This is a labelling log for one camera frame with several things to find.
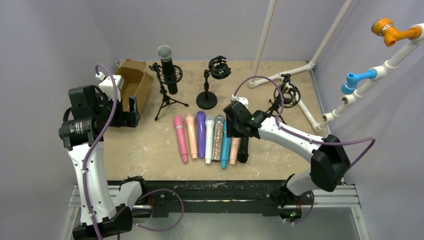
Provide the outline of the beige microphone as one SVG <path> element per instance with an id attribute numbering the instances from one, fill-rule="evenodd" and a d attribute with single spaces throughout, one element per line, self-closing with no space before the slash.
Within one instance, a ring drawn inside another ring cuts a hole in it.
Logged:
<path id="1" fill-rule="evenodd" d="M 190 154 L 192 160 L 197 160 L 199 157 L 197 149 L 197 139 L 195 131 L 195 118 L 191 113 L 188 113 L 185 117 L 185 122 L 187 125 L 187 133 L 190 147 Z"/>
<path id="2" fill-rule="evenodd" d="M 234 137 L 231 140 L 230 154 L 229 154 L 229 164 L 231 166 L 235 166 L 237 163 L 240 140 L 241 139 L 239 137 Z"/>

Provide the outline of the silver rhinestone microphone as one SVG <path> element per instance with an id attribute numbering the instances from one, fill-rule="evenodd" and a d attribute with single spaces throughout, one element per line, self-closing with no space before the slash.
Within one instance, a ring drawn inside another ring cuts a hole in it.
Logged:
<path id="1" fill-rule="evenodd" d="M 217 115 L 216 118 L 214 119 L 213 148 L 212 148 L 213 162 L 219 162 L 221 160 L 224 125 L 225 125 L 224 116 Z"/>

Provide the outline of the teal toy microphone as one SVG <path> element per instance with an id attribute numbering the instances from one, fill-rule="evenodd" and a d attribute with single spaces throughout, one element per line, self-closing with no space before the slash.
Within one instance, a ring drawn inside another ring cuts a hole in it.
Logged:
<path id="1" fill-rule="evenodd" d="M 228 121 L 224 123 L 223 126 L 223 136 L 222 136 L 222 147 L 221 147 L 221 156 L 220 156 L 220 165 L 223 170 L 227 168 L 229 158 L 230 158 L 230 148 L 231 148 L 231 137 L 228 136 Z"/>

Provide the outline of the white toy microphone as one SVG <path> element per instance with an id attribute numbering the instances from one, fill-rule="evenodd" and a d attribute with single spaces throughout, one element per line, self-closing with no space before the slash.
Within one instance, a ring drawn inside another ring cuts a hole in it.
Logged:
<path id="1" fill-rule="evenodd" d="M 214 127 L 215 118 L 207 116 L 205 119 L 206 135 L 205 135 L 205 164 L 211 165 L 213 154 Z"/>

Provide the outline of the plain black microphone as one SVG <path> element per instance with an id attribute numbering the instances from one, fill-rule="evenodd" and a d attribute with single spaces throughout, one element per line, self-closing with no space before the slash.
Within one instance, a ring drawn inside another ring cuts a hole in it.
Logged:
<path id="1" fill-rule="evenodd" d="M 239 141 L 237 161 L 244 164 L 249 159 L 249 137 L 242 137 Z"/>

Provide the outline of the brown cardboard box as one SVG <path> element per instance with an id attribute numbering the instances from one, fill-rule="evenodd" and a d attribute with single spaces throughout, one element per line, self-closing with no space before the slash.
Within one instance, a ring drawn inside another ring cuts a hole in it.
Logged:
<path id="1" fill-rule="evenodd" d="M 130 111 L 129 98 L 135 96 L 138 113 L 140 114 L 155 80 L 155 77 L 149 73 L 147 63 L 126 59 L 120 62 L 115 74 L 120 75 L 124 80 L 120 89 L 123 109 L 126 112 Z"/>

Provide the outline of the purple toy microphone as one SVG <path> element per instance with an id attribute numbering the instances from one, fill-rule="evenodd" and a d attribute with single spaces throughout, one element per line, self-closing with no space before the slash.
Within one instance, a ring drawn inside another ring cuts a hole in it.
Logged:
<path id="1" fill-rule="evenodd" d="M 196 113 L 197 123 L 197 151 L 198 156 L 201 159 L 205 158 L 206 155 L 206 114 L 204 111 L 198 111 Z"/>

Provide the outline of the pink toy microphone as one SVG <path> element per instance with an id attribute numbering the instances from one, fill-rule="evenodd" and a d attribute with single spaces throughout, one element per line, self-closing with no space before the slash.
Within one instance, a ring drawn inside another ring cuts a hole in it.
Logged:
<path id="1" fill-rule="evenodd" d="M 189 160 L 188 149 L 187 149 L 186 140 L 185 140 L 183 119 L 180 115 L 174 116 L 173 125 L 174 125 L 175 131 L 176 131 L 179 153 L 180 153 L 182 162 L 184 164 L 187 164 L 188 160 Z"/>

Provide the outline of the black tripod microphone stand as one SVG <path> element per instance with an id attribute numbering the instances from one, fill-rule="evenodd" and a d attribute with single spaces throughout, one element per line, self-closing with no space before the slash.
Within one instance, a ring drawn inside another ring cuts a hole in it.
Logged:
<path id="1" fill-rule="evenodd" d="M 179 66 L 173 64 L 172 73 L 169 74 L 166 74 L 164 72 L 164 68 L 157 62 L 149 65 L 148 68 L 156 73 L 156 78 L 160 84 L 159 92 L 162 94 L 161 105 L 154 118 L 155 121 L 159 119 L 159 114 L 165 107 L 171 106 L 173 104 L 181 104 L 185 107 L 190 106 L 188 103 L 184 103 L 170 97 L 170 95 L 175 95 L 178 92 L 177 83 L 179 83 L 183 78 L 183 70 Z"/>

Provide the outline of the black glitter microphone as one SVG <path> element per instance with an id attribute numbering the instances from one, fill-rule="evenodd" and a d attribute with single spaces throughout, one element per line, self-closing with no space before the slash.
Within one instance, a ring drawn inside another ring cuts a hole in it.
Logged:
<path id="1" fill-rule="evenodd" d="M 178 87 L 176 83 L 177 75 L 172 62 L 172 49 L 168 45 L 161 45 L 157 49 L 157 56 L 161 61 L 162 74 L 168 91 L 171 95 L 175 95 L 178 92 Z"/>

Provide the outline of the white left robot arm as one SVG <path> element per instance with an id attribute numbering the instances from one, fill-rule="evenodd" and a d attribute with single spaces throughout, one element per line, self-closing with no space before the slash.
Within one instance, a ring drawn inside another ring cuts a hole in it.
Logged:
<path id="1" fill-rule="evenodd" d="M 142 176 L 124 179 L 118 194 L 110 194 L 104 167 L 104 128 L 113 101 L 95 85 L 68 91 L 71 106 L 65 111 L 58 130 L 72 160 L 80 195 L 80 224 L 72 231 L 75 240 L 99 240 L 130 232 L 132 209 L 147 190 Z"/>

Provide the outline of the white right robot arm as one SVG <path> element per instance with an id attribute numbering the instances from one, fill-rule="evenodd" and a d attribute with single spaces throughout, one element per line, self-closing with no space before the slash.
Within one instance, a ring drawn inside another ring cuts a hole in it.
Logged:
<path id="1" fill-rule="evenodd" d="M 309 169 L 291 175 L 283 183 L 282 190 L 293 196 L 315 189 L 333 192 L 351 166 L 344 147 L 334 135 L 322 138 L 308 134 L 280 122 L 264 111 L 251 113 L 238 100 L 233 100 L 223 111 L 230 137 L 257 138 L 278 144 L 310 164 Z"/>

